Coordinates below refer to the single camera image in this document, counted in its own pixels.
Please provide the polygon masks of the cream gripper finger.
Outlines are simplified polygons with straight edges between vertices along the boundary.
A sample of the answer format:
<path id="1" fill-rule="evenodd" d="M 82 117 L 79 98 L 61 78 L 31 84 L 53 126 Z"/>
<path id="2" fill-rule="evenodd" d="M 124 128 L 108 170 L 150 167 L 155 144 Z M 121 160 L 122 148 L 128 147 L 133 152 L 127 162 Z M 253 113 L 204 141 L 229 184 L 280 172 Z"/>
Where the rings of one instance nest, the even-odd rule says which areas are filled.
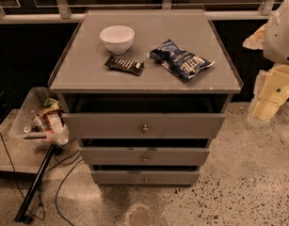
<path id="1" fill-rule="evenodd" d="M 260 26 L 252 35 L 246 38 L 243 42 L 243 46 L 251 50 L 263 50 L 264 34 L 265 34 L 265 24 Z"/>

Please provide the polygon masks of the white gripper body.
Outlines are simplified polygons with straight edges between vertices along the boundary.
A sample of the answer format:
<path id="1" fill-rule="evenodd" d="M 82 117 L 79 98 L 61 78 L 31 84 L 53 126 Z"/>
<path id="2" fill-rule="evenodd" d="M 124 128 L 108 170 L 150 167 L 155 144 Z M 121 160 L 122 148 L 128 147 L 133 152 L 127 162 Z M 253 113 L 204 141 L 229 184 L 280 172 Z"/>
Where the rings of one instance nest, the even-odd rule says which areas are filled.
<path id="1" fill-rule="evenodd" d="M 270 122 L 289 98 L 289 65 L 275 63 L 269 71 L 260 70 L 253 94 L 247 122 L 262 126 Z"/>

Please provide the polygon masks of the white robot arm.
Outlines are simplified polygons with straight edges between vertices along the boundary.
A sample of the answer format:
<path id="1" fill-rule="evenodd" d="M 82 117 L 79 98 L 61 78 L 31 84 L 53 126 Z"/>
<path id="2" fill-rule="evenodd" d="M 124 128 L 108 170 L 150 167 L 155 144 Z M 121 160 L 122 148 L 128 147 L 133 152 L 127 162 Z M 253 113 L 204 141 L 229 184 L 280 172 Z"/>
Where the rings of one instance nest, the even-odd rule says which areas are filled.
<path id="1" fill-rule="evenodd" d="M 248 123 L 262 126 L 289 99 L 289 0 L 284 0 L 267 23 L 245 39 L 243 46 L 262 50 L 264 58 L 274 63 L 268 72 L 259 71 L 249 105 Z"/>

